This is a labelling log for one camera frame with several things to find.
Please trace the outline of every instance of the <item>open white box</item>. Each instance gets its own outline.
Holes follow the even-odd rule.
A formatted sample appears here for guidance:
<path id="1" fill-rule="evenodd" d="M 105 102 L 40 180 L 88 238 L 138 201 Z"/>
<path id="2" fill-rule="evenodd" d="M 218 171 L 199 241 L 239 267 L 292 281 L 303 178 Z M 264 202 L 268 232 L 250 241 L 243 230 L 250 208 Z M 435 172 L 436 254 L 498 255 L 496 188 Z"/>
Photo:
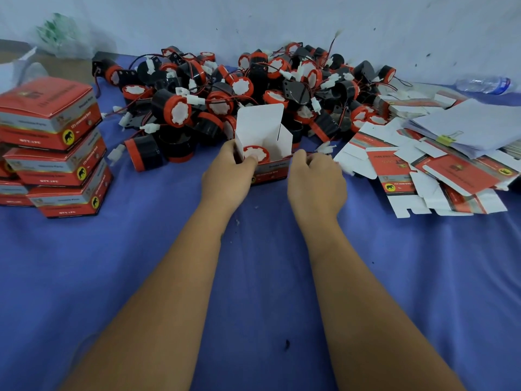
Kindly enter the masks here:
<path id="1" fill-rule="evenodd" d="M 244 160 L 244 147 L 258 145 L 269 152 L 270 162 L 259 164 L 252 184 L 275 181 L 288 176 L 293 135 L 281 124 L 283 104 L 243 107 L 237 113 L 235 140 Z"/>

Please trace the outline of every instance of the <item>forearm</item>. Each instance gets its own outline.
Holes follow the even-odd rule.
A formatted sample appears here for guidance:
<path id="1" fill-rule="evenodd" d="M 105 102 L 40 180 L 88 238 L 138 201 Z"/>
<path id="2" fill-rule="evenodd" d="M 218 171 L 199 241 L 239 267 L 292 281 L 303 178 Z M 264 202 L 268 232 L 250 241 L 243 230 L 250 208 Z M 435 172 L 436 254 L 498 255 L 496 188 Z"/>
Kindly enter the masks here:
<path id="1" fill-rule="evenodd" d="M 226 215 L 199 207 L 63 390 L 188 390 Z"/>
<path id="2" fill-rule="evenodd" d="M 336 221 L 303 227 L 336 382 L 346 390 L 463 390 Z"/>

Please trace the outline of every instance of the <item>stack of boxes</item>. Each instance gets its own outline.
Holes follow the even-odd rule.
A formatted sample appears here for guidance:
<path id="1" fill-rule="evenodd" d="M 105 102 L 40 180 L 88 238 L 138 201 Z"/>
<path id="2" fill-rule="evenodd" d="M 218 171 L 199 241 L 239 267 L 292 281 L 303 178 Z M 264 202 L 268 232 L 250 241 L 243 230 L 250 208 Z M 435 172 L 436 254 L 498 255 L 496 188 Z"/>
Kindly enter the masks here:
<path id="1" fill-rule="evenodd" d="M 97 214 L 112 175 L 89 85 L 45 77 L 0 94 L 0 205 Z"/>

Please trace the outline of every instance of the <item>blue tablecloth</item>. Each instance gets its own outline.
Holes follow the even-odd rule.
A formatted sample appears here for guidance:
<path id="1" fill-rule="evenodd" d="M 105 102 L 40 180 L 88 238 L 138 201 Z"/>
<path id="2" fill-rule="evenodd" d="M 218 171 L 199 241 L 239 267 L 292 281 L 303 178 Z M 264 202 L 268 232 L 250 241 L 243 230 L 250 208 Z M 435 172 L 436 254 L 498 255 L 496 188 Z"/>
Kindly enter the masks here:
<path id="1" fill-rule="evenodd" d="M 123 105 L 101 86 L 102 111 Z M 117 119 L 101 124 L 110 149 L 131 134 Z M 0 389 L 56 388 L 173 243 L 217 151 L 143 173 L 125 155 L 95 217 L 0 208 Z M 507 213 L 396 219 L 379 184 L 347 182 L 346 236 L 469 391 L 518 389 L 521 197 L 499 193 Z M 335 389 L 286 188 L 253 187 L 226 229 L 192 390 Z"/>

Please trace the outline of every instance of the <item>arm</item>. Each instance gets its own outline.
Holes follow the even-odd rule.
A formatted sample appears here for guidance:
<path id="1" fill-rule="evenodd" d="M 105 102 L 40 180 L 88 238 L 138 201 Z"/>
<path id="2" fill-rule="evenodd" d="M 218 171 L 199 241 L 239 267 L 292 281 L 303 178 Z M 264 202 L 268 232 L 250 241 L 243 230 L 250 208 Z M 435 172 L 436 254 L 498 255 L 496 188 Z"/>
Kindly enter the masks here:
<path id="1" fill-rule="evenodd" d="M 236 165 L 233 144 L 223 145 L 203 175 L 201 202 L 166 256 L 102 332 L 62 391 L 188 391 L 220 239 L 246 197 L 257 165 L 254 158 Z"/>
<path id="2" fill-rule="evenodd" d="M 297 152 L 288 196 L 309 250 L 338 388 L 464 391 L 340 229 L 336 216 L 347 199 L 340 166 L 321 154 L 308 165 Z"/>

